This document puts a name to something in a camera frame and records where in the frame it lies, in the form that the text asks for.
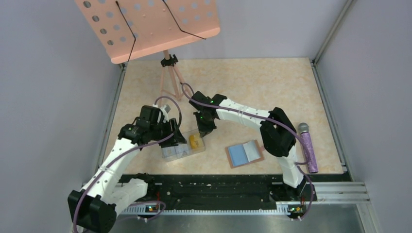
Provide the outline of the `clear plastic card box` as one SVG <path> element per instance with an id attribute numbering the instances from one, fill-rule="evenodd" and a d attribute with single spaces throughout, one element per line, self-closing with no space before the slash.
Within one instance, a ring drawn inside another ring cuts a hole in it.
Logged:
<path id="1" fill-rule="evenodd" d="M 166 162 L 182 159 L 206 150 L 206 144 L 198 129 L 182 133 L 182 135 L 186 139 L 185 144 L 162 148 L 162 158 Z"/>

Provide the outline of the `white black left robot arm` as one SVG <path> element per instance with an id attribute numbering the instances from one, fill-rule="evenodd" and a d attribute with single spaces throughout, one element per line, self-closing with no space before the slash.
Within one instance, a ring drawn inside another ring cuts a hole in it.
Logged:
<path id="1" fill-rule="evenodd" d="M 179 130 L 180 119 L 170 118 L 168 105 L 144 105 L 132 123 L 124 125 L 108 157 L 92 178 L 68 196 L 73 231 L 80 226 L 96 233 L 107 233 L 118 216 L 133 202 L 154 198 L 156 188 L 143 179 L 131 179 L 120 189 L 116 185 L 131 161 L 143 148 L 185 143 Z"/>

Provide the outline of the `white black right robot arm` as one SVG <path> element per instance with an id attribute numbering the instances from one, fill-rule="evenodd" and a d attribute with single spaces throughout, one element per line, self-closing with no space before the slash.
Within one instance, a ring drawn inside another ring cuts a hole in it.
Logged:
<path id="1" fill-rule="evenodd" d="M 210 98 L 200 91 L 189 98 L 189 103 L 196 110 L 194 115 L 201 136 L 216 129 L 217 119 L 235 122 L 259 132 L 265 150 L 280 164 L 286 196 L 298 200 L 304 195 L 308 185 L 296 154 L 296 143 L 302 142 L 302 138 L 283 109 L 260 110 L 220 94 Z"/>

